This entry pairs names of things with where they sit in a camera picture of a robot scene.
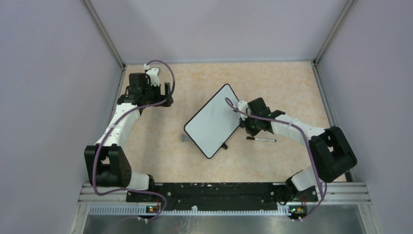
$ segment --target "cable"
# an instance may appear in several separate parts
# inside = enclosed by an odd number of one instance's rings
[[[314,159],[313,159],[313,154],[311,153],[310,145],[309,145],[309,143],[308,143],[307,137],[305,136],[304,130],[301,129],[299,126],[297,126],[297,125],[295,125],[295,124],[291,124],[291,123],[286,122],[286,121],[277,120],[277,119],[273,119],[273,118],[264,118],[264,117],[260,117],[260,116],[254,116],[254,115],[250,115],[250,114],[247,114],[247,113],[245,113],[245,112],[242,112],[242,111],[238,110],[238,108],[236,108],[236,107],[234,106],[234,103],[232,103],[232,101],[231,101],[229,98],[227,98],[227,97],[225,98],[225,102],[226,102],[234,111],[236,111],[236,112],[238,112],[238,113],[240,113],[240,114],[243,114],[243,115],[248,116],[248,117],[250,117],[250,118],[256,118],[256,119],[260,119],[260,120],[264,120],[264,121],[271,121],[271,122],[277,122],[277,123],[282,123],[282,124],[290,125],[291,127],[297,129],[297,130],[301,133],[302,137],[304,138],[304,144],[305,144],[305,147],[306,147],[306,149],[307,149],[308,155],[310,156],[311,166],[313,167],[314,175],[315,175],[315,177],[316,177],[317,186],[318,186],[318,188],[319,188],[319,192],[320,192],[320,196],[321,196],[321,199],[319,200],[319,202],[317,203],[317,205],[316,205],[304,218],[302,218],[302,220],[304,220],[304,219],[306,219],[307,217],[309,217],[309,216],[313,213],[313,211],[324,201],[325,195],[327,194],[327,183],[324,184],[325,189],[324,189],[324,192],[323,192],[323,190],[322,190],[322,183],[320,182],[320,178],[319,178],[318,173],[317,173],[317,168],[316,168],[316,165],[315,165]]]
[[[126,89],[125,89],[125,93],[124,93],[124,95],[126,95],[126,93],[128,93],[128,88],[129,88],[129,85],[128,85],[128,86],[126,86]]]
[[[129,111],[125,112],[121,117],[119,117],[119,119],[117,119],[117,120],[115,121],[114,125],[119,124],[120,121],[122,121],[122,119],[123,119],[124,117],[126,117],[128,114],[130,114],[131,112],[136,111],[136,110],[139,110],[139,109],[144,109],[144,108],[147,108],[147,107],[159,106],[159,105],[161,105],[162,103],[166,102],[167,99],[172,96],[172,94],[173,94],[173,92],[174,92],[174,90],[175,90],[175,75],[173,74],[172,69],[171,69],[171,68],[169,67],[169,65],[167,65],[165,62],[163,62],[163,61],[161,61],[161,60],[157,60],[157,59],[149,61],[149,62],[147,63],[147,65],[149,65],[150,63],[153,63],[153,62],[159,62],[159,63],[165,65],[165,66],[168,68],[168,70],[170,71],[170,74],[172,75],[172,90],[171,90],[170,94],[169,94],[163,101],[160,101],[160,102],[157,102],[157,103],[154,103],[154,104],[144,105],[144,106],[137,106],[137,107],[135,107],[135,108],[133,108],[133,109],[130,109]],[[103,147],[104,143],[105,143],[106,140],[108,139],[109,135],[112,133],[113,129],[114,129],[114,128],[111,127],[111,128],[108,130],[108,132],[105,134],[105,136],[103,137],[102,142],[100,142],[100,144],[99,144],[99,146],[98,146],[98,148],[97,148],[97,150],[96,150],[96,154],[95,154],[95,156],[94,156],[93,171],[92,171],[92,186],[93,186],[94,193],[95,193],[96,195],[98,195],[98,196],[104,196],[104,195],[106,195],[106,194],[110,194],[110,193],[113,193],[113,192],[116,192],[116,191],[126,191],[126,190],[128,190],[128,191],[132,191],[132,192],[134,192],[134,193],[156,195],[156,196],[162,198],[165,204],[162,206],[162,209],[161,209],[154,217],[148,219],[148,222],[149,222],[149,221],[152,221],[152,220],[156,219],[156,218],[161,214],[161,212],[164,211],[164,209],[165,209],[166,206],[167,206],[167,203],[168,203],[168,202],[167,202],[166,198],[165,198],[163,195],[161,195],[161,194],[159,194],[159,193],[155,193],[155,192],[141,191],[141,190],[128,189],[128,188],[113,189],[113,190],[107,191],[107,192],[105,192],[105,193],[100,193],[100,192],[97,190],[97,186],[96,186],[96,168],[97,168],[97,161],[98,161],[98,158],[99,158],[100,151],[102,150],[102,147]]]

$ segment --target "whiteboard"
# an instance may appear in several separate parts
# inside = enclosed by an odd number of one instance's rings
[[[207,157],[212,158],[239,126],[240,114],[225,102],[238,98],[229,84],[222,88],[188,121],[184,131]]]

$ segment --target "white wall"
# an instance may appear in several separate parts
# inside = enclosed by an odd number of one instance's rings
[[[125,63],[311,60],[347,0],[92,0]]]
[[[81,1],[0,1],[0,233],[68,232],[119,76]]]
[[[386,233],[413,229],[413,1],[360,0],[321,62]]]

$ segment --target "small gray object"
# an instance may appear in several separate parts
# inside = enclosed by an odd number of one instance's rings
[[[191,141],[192,142],[192,139],[187,137],[185,134],[182,134],[181,135],[181,142],[184,142],[184,141]]]

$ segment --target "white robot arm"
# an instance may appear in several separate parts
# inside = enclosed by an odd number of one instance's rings
[[[133,124],[142,114],[143,109],[133,111],[137,106],[154,104],[166,99],[161,106],[169,107],[172,105],[173,99],[170,96],[169,83],[165,83],[165,94],[161,94],[161,85],[158,77],[159,68],[149,68],[145,64],[144,69],[144,73],[132,73],[129,75],[130,85],[127,87],[127,93],[125,92],[118,99],[114,116],[104,134],[95,145],[87,146],[85,149],[86,167],[89,181],[92,183],[96,151],[106,137],[98,155],[96,167],[97,186],[128,187],[136,190],[147,190],[149,188],[151,176],[133,172],[122,148],[125,147]],[[112,132],[109,136],[106,136],[111,128],[113,128]],[[103,162],[107,158],[109,158],[109,164]]]
[[[304,146],[308,143],[319,178],[324,182],[332,182],[357,164],[357,159],[339,127],[323,129],[303,123],[279,110],[271,112],[261,97],[248,103],[239,101],[237,108],[252,116],[279,121],[265,121],[241,114],[240,125],[252,136],[264,130],[288,137]],[[303,130],[305,138],[296,127]],[[288,178],[287,185],[296,192],[316,185],[313,167],[309,166]]]

